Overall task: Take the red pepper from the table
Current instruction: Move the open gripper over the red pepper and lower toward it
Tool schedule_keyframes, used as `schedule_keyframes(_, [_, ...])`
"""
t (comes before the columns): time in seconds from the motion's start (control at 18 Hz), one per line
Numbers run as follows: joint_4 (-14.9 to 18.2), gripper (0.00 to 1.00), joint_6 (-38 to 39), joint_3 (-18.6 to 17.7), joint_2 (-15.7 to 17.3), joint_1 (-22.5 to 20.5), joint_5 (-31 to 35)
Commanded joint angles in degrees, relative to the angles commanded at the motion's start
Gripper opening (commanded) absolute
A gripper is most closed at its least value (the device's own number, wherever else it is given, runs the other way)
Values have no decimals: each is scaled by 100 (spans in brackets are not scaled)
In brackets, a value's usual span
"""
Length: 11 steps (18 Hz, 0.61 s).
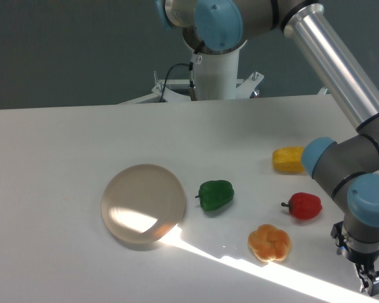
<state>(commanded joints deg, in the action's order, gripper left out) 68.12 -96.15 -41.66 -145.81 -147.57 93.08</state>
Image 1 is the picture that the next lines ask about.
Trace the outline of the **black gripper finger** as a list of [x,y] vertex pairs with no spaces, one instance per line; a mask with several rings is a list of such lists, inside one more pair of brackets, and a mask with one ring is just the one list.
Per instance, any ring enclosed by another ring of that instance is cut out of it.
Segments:
[[360,291],[366,292],[369,296],[379,294],[379,271],[375,270],[373,264],[355,264],[356,275],[360,280]]

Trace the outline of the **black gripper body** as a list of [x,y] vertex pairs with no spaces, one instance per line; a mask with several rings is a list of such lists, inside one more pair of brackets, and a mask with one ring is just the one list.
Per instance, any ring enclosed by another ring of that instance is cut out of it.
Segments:
[[379,257],[379,242],[360,242],[344,228],[343,222],[333,225],[331,237],[335,240],[337,254],[343,255],[354,264],[357,275],[379,275],[375,261]]

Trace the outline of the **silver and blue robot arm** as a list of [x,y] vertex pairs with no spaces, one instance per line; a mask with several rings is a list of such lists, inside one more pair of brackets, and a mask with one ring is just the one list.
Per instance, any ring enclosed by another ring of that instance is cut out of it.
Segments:
[[332,227],[337,252],[354,264],[361,290],[379,294],[379,91],[324,17],[318,1],[157,1],[166,28],[181,28],[193,55],[192,100],[235,99],[236,55],[257,35],[280,29],[292,39],[348,118],[357,135],[337,143],[312,141],[301,161],[344,213]]

